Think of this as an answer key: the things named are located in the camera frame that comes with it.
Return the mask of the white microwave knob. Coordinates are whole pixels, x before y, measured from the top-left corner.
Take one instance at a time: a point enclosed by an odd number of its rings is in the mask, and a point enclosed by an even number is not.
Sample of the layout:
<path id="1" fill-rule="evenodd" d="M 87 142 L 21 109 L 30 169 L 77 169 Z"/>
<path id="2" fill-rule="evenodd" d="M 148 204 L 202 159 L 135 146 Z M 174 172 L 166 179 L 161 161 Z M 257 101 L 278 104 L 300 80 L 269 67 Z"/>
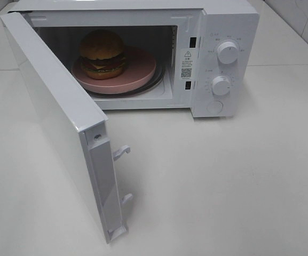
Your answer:
<path id="1" fill-rule="evenodd" d="M 233 40 L 225 40 L 216 46 L 217 59 L 222 64 L 231 64 L 238 59 L 239 45 Z"/>
<path id="2" fill-rule="evenodd" d="M 223 96 L 229 93 L 231 89 L 231 82 L 227 76 L 217 76 L 211 83 L 211 90 L 214 95 Z"/>

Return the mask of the upper white microwave knob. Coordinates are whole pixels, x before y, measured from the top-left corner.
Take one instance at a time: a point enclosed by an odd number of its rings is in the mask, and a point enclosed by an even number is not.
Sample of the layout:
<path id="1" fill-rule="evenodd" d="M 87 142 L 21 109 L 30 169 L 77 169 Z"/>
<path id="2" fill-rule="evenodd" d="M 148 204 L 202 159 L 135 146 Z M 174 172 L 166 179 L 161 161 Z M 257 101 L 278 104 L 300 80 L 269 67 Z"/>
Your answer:
<path id="1" fill-rule="evenodd" d="M 222 64 L 231 64 L 238 59 L 239 45 L 233 40 L 225 40 L 216 46 L 217 59 Z"/>

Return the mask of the toy hamburger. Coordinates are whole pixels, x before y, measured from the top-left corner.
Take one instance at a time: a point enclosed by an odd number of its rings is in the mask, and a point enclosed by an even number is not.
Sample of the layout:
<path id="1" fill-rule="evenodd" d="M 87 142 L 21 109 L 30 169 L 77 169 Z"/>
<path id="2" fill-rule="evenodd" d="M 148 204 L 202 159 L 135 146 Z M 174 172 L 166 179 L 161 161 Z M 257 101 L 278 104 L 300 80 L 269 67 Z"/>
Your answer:
<path id="1" fill-rule="evenodd" d="M 125 45 L 118 34 L 104 29 L 94 30 L 80 42 L 81 68 L 92 79 L 117 77 L 126 64 L 124 50 Z"/>

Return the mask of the lower white microwave knob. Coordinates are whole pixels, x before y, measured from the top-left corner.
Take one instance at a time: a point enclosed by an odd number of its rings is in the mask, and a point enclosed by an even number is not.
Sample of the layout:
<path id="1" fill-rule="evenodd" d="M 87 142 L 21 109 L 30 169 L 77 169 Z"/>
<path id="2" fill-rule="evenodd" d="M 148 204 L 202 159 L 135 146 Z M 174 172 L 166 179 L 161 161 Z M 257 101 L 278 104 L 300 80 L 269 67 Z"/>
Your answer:
<path id="1" fill-rule="evenodd" d="M 223 96 L 229 93 L 231 89 L 231 82 L 227 76 L 217 76 L 211 83 L 211 90 L 214 95 Z"/>

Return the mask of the round white door button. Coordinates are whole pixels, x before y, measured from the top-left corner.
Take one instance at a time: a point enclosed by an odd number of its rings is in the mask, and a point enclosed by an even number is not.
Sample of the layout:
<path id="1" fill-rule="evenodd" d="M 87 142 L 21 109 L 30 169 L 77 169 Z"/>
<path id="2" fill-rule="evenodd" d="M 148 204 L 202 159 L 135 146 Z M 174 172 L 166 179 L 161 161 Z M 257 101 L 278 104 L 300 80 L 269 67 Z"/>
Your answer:
<path id="1" fill-rule="evenodd" d="M 207 111 L 211 116 L 218 116 L 224 108 L 221 101 L 215 100 L 207 105 Z"/>

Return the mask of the glass microwave turntable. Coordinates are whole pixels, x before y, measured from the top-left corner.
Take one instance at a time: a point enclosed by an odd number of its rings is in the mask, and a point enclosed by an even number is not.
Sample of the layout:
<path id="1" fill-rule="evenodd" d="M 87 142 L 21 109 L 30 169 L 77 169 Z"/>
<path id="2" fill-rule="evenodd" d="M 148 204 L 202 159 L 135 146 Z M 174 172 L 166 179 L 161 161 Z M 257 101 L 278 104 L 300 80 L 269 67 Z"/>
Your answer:
<path id="1" fill-rule="evenodd" d="M 138 95 L 138 94 L 147 92 L 151 90 L 152 88 L 155 88 L 163 80 L 164 75 L 165 75 L 165 68 L 163 68 L 162 65 L 159 65 L 159 67 L 155 70 L 153 77 L 145 85 L 137 89 L 134 89 L 132 91 L 124 92 L 124 93 L 116 93 L 116 94 L 95 93 L 89 90 L 85 90 L 85 91 L 92 96 L 101 97 L 101 98 L 131 97 L 133 95 Z"/>

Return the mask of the pink round plate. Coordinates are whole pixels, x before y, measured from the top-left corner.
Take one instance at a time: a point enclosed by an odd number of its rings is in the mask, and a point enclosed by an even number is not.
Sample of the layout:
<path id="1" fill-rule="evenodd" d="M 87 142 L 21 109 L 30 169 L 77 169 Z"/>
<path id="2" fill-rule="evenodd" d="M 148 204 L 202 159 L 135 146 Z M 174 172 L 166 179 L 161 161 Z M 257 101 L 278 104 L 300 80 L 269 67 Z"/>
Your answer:
<path id="1" fill-rule="evenodd" d="M 81 60 L 76 60 L 72 66 L 72 74 L 82 87 L 99 94 L 122 94 L 134 91 L 153 78 L 157 62 L 152 54 L 138 47 L 125 48 L 125 67 L 116 77 L 97 80 L 84 73 Z"/>

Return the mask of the white microwave door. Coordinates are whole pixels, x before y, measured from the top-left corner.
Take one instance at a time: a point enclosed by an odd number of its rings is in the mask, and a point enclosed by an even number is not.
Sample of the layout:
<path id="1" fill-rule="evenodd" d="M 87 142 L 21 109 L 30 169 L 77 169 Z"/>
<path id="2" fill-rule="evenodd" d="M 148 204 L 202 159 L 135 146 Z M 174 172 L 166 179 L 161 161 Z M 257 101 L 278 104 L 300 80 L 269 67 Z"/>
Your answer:
<path id="1" fill-rule="evenodd" d="M 22 14 L 1 16 L 38 121 L 107 243 L 127 230 L 114 163 L 129 146 L 112 151 L 107 116 L 79 85 Z"/>

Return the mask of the white microwave oven body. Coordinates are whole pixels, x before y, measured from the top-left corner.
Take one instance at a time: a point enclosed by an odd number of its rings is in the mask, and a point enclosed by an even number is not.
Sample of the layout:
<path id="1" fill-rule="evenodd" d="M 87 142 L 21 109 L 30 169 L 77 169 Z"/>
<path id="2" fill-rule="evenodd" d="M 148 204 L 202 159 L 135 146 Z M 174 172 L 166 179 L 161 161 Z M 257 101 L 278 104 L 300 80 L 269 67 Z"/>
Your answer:
<path id="1" fill-rule="evenodd" d="M 125 48 L 149 52 L 157 68 L 165 68 L 163 80 L 147 92 L 122 98 L 88 94 L 100 109 L 188 108 L 194 117 L 234 115 L 259 20 L 247 1 L 19 1 L 11 12 L 23 15 L 72 76 L 81 40 L 99 29 L 118 34 Z M 239 45 L 238 59 L 228 65 L 216 55 L 225 40 Z M 230 79 L 226 95 L 212 93 L 217 76 Z M 207 105 L 215 100 L 224 108 L 211 116 Z"/>

